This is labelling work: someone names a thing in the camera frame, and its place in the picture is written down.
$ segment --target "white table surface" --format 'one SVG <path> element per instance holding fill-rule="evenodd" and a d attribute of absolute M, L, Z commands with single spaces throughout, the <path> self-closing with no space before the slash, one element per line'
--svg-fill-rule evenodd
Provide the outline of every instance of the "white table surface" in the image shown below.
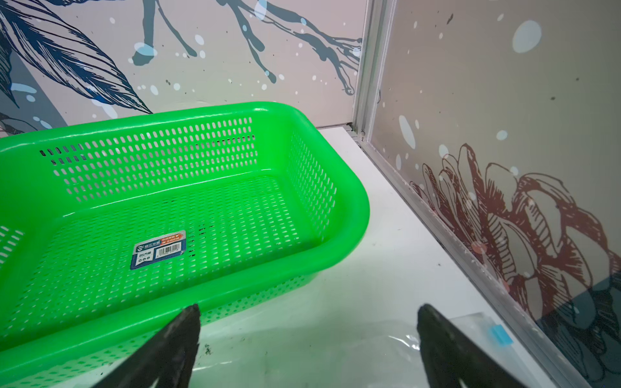
<path fill-rule="evenodd" d="M 358 247 L 310 284 L 202 328 L 206 338 L 275 328 L 359 325 L 402 321 L 416 326 L 417 312 L 432 304 L 447 318 L 482 312 L 500 317 L 438 244 L 343 127 L 320 130 L 369 196 L 371 218 Z M 543 388 L 554 387 L 526 349 L 513 347 Z M 102 367 L 57 386 L 89 386 L 112 367 Z"/>

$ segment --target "basket bottom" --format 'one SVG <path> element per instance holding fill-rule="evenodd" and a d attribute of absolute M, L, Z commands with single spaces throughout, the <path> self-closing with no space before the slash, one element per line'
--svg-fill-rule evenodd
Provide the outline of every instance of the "basket bottom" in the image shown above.
<path fill-rule="evenodd" d="M 26 276 L 13 285 L 15 307 L 4 321 L 0 351 L 308 250 L 319 244 L 309 225 L 291 183 L 267 174 L 178 187 L 65 217 L 40 231 L 50 236 L 47 246 L 20 263 Z M 135 244 L 181 230 L 187 236 L 181 256 L 130 269 Z"/>

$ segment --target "product label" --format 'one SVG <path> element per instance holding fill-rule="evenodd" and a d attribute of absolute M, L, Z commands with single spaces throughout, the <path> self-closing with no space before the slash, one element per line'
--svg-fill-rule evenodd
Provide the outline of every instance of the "product label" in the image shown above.
<path fill-rule="evenodd" d="M 181 256 L 186 251 L 186 231 L 151 238 L 134 245 L 130 269 Z"/>

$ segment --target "branch drawing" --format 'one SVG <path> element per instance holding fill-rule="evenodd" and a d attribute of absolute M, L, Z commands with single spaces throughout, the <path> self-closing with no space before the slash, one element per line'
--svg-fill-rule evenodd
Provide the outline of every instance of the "branch drawing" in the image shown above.
<path fill-rule="evenodd" d="M 261 61 L 260 52 L 265 51 L 265 44 L 254 34 L 248 19 L 242 11 L 248 12 L 250 15 L 256 16 L 257 19 L 266 24 L 275 26 L 299 40 L 308 43 L 319 56 L 322 61 L 330 61 L 337 72 L 340 82 L 343 84 L 343 90 L 349 96 L 354 94 L 352 80 L 345 71 L 350 69 L 358 71 L 360 65 L 360 53 L 362 38 L 341 38 L 332 37 L 317 28 L 312 22 L 299 14 L 280 8 L 268 3 L 266 0 L 259 0 L 257 6 L 253 9 L 242 0 L 216 0 L 221 6 L 228 6 L 235 18 L 237 24 L 242 31 L 250 53 L 255 63 L 265 72 L 265 75 L 272 83 L 276 83 L 276 75 L 270 71 Z M 155 18 L 155 9 L 157 8 L 162 16 L 164 23 L 168 26 L 179 43 L 183 46 L 189 56 L 197 56 L 196 51 L 190 47 L 182 38 L 181 34 L 173 27 L 172 23 L 166 17 L 161 7 L 160 0 L 143 0 L 144 17 L 142 27 L 144 31 L 144 46 L 136 49 L 132 61 L 136 66 L 143 66 L 151 62 L 157 51 L 154 49 L 153 41 L 153 22 Z M 309 32 L 297 32 L 295 27 L 305 26 Z"/>
<path fill-rule="evenodd" d="M 322 61 L 329 60 L 333 64 L 334 69 L 337 72 L 337 76 L 343 84 L 343 90 L 345 93 L 349 96 L 353 95 L 354 87 L 351 84 L 351 79 L 345 71 L 345 68 L 358 71 L 362 38 L 335 38 L 329 36 L 319 30 L 312 22 L 299 14 L 275 6 L 265 0 L 260 0 L 257 3 L 257 7 L 254 9 L 242 0 L 216 1 L 221 6 L 228 5 L 231 8 L 237 18 L 237 23 L 242 30 L 242 34 L 248 42 L 248 47 L 253 58 L 255 59 L 257 65 L 265 71 L 265 74 L 269 77 L 272 83 L 276 83 L 276 76 L 272 71 L 268 70 L 263 65 L 257 53 L 257 51 L 262 52 L 265 49 L 265 45 L 252 32 L 248 19 L 246 19 L 246 17 L 242 14 L 242 10 L 255 15 L 256 18 L 261 20 L 263 23 L 271 24 L 279 30 L 311 45 Z M 307 32 L 302 33 L 295 31 L 293 28 L 297 24 L 308 27 L 315 33 L 315 35 Z"/>

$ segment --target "blue leaf drawing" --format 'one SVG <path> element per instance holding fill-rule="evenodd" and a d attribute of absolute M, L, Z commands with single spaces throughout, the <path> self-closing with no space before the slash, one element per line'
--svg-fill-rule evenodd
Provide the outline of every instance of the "blue leaf drawing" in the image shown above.
<path fill-rule="evenodd" d="M 0 91 L 15 102 L 13 92 L 11 92 L 11 46 L 9 42 L 0 34 Z"/>
<path fill-rule="evenodd" d="M 46 0 L 46 1 L 55 6 L 68 6 L 73 3 L 82 4 L 83 2 L 87 2 L 87 1 L 99 1 L 99 0 Z"/>
<path fill-rule="evenodd" d="M 151 113 L 114 62 L 39 0 L 0 0 L 11 48 L 54 81 L 84 97 Z"/>

